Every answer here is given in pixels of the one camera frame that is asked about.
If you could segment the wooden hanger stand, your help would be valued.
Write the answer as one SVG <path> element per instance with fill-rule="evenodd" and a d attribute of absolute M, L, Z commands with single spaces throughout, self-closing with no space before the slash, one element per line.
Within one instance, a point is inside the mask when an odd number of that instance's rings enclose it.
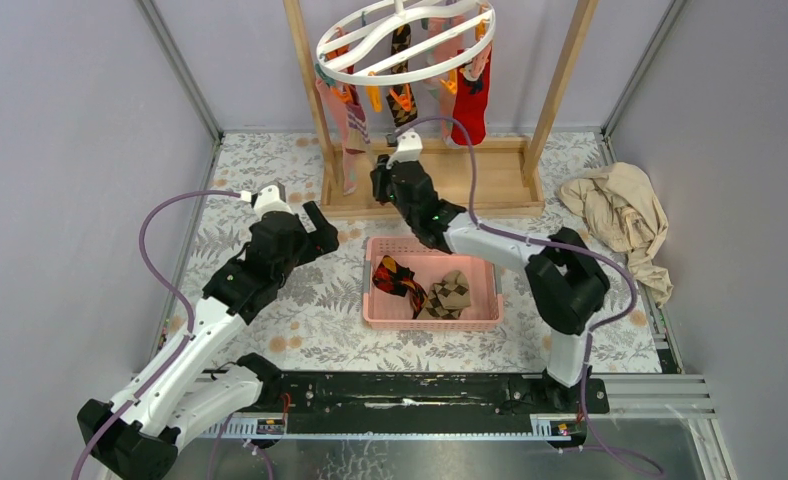
<path fill-rule="evenodd" d="M 539 161 L 577 58 L 584 44 L 598 3 L 578 0 L 562 47 L 535 132 L 531 137 L 489 137 L 474 147 L 476 165 L 472 167 L 466 149 L 449 147 L 439 138 L 422 141 L 421 162 L 439 189 L 442 197 L 454 202 L 467 200 L 471 175 L 484 182 L 476 190 L 476 208 L 490 217 L 539 216 L 545 208 L 545 194 L 539 173 Z M 368 173 L 373 158 L 361 156 L 357 166 L 359 179 L 355 192 L 345 195 L 342 187 L 346 177 L 341 173 L 344 154 L 340 143 L 330 139 L 324 103 L 315 87 L 312 54 L 300 3 L 285 0 L 284 8 L 309 101 L 316 138 L 323 154 L 323 183 L 320 208 L 336 219 L 364 220 L 389 218 L 391 207 L 383 207 L 372 198 Z"/>

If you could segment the black red yellow argyle sock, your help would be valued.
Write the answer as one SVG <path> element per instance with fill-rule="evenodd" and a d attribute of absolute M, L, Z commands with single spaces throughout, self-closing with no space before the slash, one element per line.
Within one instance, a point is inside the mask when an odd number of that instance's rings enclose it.
<path fill-rule="evenodd" d="M 373 285 L 390 295 L 406 298 L 413 312 L 413 319 L 431 317 L 429 295 L 415 280 L 415 272 L 399 264 L 393 257 L 385 255 L 372 274 Z"/>

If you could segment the pink plastic basket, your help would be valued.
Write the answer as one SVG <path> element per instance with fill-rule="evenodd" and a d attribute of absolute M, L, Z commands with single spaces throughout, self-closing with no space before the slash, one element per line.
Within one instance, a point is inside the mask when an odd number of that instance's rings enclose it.
<path fill-rule="evenodd" d="M 411 237 L 368 240 L 362 315 L 377 330 L 488 331 L 504 318 L 500 272 Z"/>

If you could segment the pink sock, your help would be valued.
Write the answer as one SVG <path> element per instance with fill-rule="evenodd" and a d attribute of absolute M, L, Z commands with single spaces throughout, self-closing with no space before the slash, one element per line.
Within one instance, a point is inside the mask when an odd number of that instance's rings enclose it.
<path fill-rule="evenodd" d="M 338 93 L 337 88 L 327 85 L 321 78 L 316 79 L 315 87 L 338 128 L 342 154 L 342 191 L 344 195 L 351 195 L 358 188 L 359 162 L 369 159 L 371 145 L 366 115 L 352 85 L 347 86 L 347 94 L 350 95 L 347 101 L 342 97 L 343 92 Z"/>

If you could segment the beige brown argyle sock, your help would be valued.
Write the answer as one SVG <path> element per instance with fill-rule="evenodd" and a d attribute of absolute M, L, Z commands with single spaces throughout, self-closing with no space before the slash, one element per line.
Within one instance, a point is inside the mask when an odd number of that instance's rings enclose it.
<path fill-rule="evenodd" d="M 448 272 L 428 290 L 431 317 L 418 320 L 458 320 L 463 311 L 472 305 L 470 285 L 460 270 Z"/>

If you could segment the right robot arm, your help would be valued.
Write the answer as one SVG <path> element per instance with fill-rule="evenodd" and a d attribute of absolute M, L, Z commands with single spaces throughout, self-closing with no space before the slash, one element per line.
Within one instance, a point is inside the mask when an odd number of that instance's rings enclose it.
<path fill-rule="evenodd" d="M 524 276 L 537 312 L 551 328 L 545 402 L 567 412 L 583 398 L 584 336 L 604 304 L 610 282 L 578 234 L 568 228 L 544 236 L 504 230 L 442 199 L 417 161 L 378 157 L 370 178 L 374 198 L 391 204 L 420 243 L 446 254 L 488 261 Z"/>

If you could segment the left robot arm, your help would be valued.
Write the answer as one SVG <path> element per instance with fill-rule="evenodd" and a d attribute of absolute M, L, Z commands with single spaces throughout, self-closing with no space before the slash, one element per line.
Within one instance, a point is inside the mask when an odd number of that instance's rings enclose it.
<path fill-rule="evenodd" d="M 313 201 L 304 204 L 314 228 L 282 200 L 252 199 L 258 221 L 252 238 L 206 283 L 188 309 L 189 326 L 111 400 L 88 400 L 77 414 L 86 446 L 72 476 L 93 457 L 122 479 L 161 479 L 179 452 L 220 419 L 251 406 L 266 411 L 279 401 L 278 370 L 257 373 L 237 363 L 196 393 L 190 387 L 205 364 L 269 304 L 292 271 L 337 250 L 338 232 Z"/>

